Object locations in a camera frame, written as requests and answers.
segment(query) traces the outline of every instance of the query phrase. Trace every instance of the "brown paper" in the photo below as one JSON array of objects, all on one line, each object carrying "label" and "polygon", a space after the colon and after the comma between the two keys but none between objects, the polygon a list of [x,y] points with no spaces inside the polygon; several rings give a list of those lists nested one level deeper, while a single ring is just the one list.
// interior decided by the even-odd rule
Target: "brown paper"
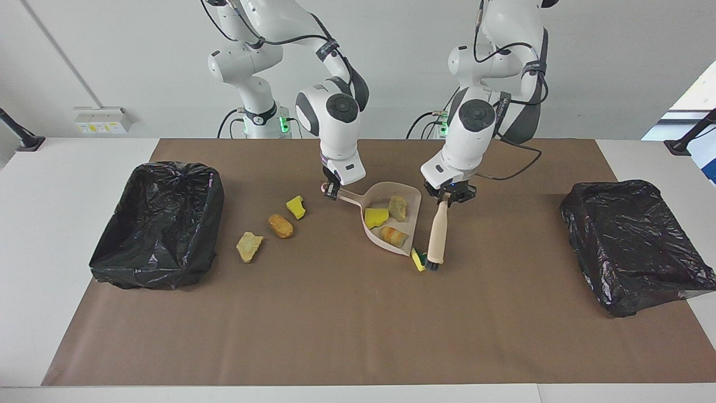
[{"label": "brown paper", "polygon": [[[448,213],[445,264],[418,272],[373,245],[359,209],[329,201],[317,141],[161,140],[152,160],[199,161],[226,191],[202,281],[176,291],[91,283],[44,385],[335,385],[716,381],[716,352],[688,304],[611,318],[571,250],[558,206],[572,185],[614,181],[594,141],[535,140],[517,178],[473,179]],[[361,141],[378,181],[422,189],[437,141]],[[481,171],[505,176],[526,151],[494,143]],[[437,206],[423,191],[415,245]],[[306,216],[285,202],[300,194]],[[274,236],[267,219],[289,217]],[[251,264],[234,245],[266,236]]]}]

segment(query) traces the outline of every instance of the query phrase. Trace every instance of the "green light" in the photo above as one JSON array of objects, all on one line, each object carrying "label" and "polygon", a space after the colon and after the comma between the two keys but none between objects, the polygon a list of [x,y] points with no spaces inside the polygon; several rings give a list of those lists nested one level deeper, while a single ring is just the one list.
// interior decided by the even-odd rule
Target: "green light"
[{"label": "green light", "polygon": [[281,131],[283,133],[288,133],[289,130],[291,130],[288,123],[286,122],[286,118],[284,118],[283,116],[280,116],[279,122],[281,122]]}]

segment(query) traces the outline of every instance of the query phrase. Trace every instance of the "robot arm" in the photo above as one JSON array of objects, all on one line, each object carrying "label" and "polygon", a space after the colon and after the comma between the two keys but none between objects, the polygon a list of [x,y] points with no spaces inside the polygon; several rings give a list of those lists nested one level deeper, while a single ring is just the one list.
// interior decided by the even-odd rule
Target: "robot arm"
[{"label": "robot arm", "polygon": [[[551,6],[556,1],[541,3]],[[420,169],[433,196],[441,199],[447,192],[450,202],[471,199],[475,188],[467,180],[477,171],[493,136],[511,143],[534,136],[547,54],[538,8],[534,0],[489,1],[482,24],[478,21],[488,43],[476,43],[474,49],[458,47],[450,54],[450,71],[461,90],[449,109],[445,145]],[[494,91],[483,81],[520,74],[516,94]]]},{"label": "robot arm", "polygon": [[[245,62],[244,67],[231,68],[231,71],[236,68],[243,72],[241,77],[235,74],[237,79],[232,84],[237,86],[236,83],[241,81],[244,87],[251,86],[251,91],[244,92],[249,94],[249,100],[252,95],[257,95],[256,98],[261,101],[257,100],[255,104],[260,106],[251,110],[247,104],[246,109],[254,115],[260,115],[262,121],[266,122],[270,118],[266,113],[275,109],[276,104],[268,83],[253,77],[253,74],[281,61],[282,50],[279,53],[273,48],[281,49],[281,45],[288,43],[303,45],[313,50],[328,69],[331,77],[298,94],[296,117],[308,132],[321,140],[321,161],[329,180],[326,196],[336,199],[341,185],[353,183],[365,176],[357,149],[360,114],[369,97],[365,81],[341,53],[338,42],[318,17],[301,8],[294,0],[209,2],[220,7],[222,26],[232,32],[230,36],[242,41],[244,53],[250,55],[251,64]],[[224,69],[220,71],[223,81],[226,81]]]}]

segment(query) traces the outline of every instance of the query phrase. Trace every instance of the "trash bag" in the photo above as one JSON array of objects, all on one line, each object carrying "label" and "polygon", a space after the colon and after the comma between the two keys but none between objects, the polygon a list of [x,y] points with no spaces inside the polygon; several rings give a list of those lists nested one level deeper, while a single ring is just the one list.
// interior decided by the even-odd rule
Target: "trash bag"
[{"label": "trash bag", "polygon": [[101,283],[176,289],[211,269],[221,220],[219,173],[201,163],[138,166],[89,262]]},{"label": "trash bag", "polygon": [[560,210],[584,278],[613,316],[716,290],[653,184],[576,184]]}]

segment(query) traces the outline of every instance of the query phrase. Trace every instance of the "table surface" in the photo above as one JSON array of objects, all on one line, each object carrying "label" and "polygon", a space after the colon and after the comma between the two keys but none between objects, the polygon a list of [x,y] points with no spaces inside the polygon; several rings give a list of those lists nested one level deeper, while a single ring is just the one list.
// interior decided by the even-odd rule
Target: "table surface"
[{"label": "table surface", "polygon": [[[87,262],[130,172],[149,160],[157,139],[50,138],[18,153],[0,171],[0,401],[193,402],[711,402],[716,384],[435,385],[398,387],[39,388],[90,281]],[[705,262],[716,267],[716,189],[690,158],[661,143],[598,141],[618,180],[644,179],[662,190]],[[716,293],[689,300],[712,344]]]}]

